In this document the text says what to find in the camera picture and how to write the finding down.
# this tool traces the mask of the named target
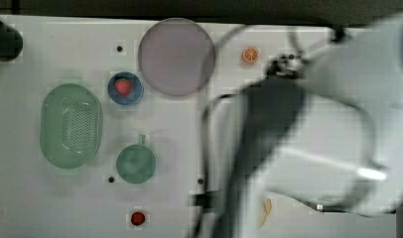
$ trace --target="dark background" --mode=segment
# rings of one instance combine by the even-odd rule
[[[0,0],[0,14],[256,24],[310,16],[352,27],[402,11],[403,0]]]

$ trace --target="white table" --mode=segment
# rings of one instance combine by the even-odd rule
[[[22,55],[0,62],[0,238],[184,237],[196,214],[189,194],[200,188],[199,122],[203,100],[259,78],[268,60],[290,52],[284,27],[257,27],[220,50],[217,67],[203,92],[169,98],[145,85],[137,106],[123,107],[107,95],[118,71],[137,75],[137,49],[155,22],[0,16],[24,37]],[[236,25],[201,24],[216,42]],[[305,45],[326,37],[323,29],[302,29]],[[246,46],[260,49],[253,66],[240,62]],[[119,53],[116,47],[123,47]],[[103,138],[96,157],[73,171],[55,169],[39,146],[44,98],[54,87],[79,81],[102,105]],[[119,152],[137,143],[139,133],[158,155],[155,176],[143,185],[116,173]],[[116,181],[107,179],[114,176]],[[395,237],[395,215],[362,218],[318,214],[295,200],[270,194],[274,209],[261,237]],[[149,220],[129,225],[133,210]]]

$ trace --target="round plate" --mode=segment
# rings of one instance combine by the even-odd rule
[[[115,81],[120,78],[127,78],[131,80],[131,91],[127,96],[122,96],[115,88]],[[133,105],[139,103],[142,99],[144,88],[140,79],[131,72],[118,72],[115,74],[108,83],[108,94],[111,99],[120,105]]]
[[[145,80],[172,96],[191,94],[203,87],[214,70],[214,45],[198,24],[179,18],[153,26],[139,47],[139,65]]]
[[[142,183],[155,172],[155,154],[144,145],[132,145],[122,150],[116,166],[124,180],[130,183]]]

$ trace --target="black object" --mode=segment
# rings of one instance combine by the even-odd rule
[[[269,77],[240,91],[247,118],[228,178],[224,212],[216,220],[213,238],[234,237],[235,224],[248,179],[287,135],[306,104],[306,92],[292,80]]]
[[[0,22],[0,61],[14,60],[22,48],[23,39],[20,33]]]

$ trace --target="red strawberry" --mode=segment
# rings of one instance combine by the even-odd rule
[[[131,91],[131,80],[120,78],[115,81],[115,88],[121,96],[127,96]]]

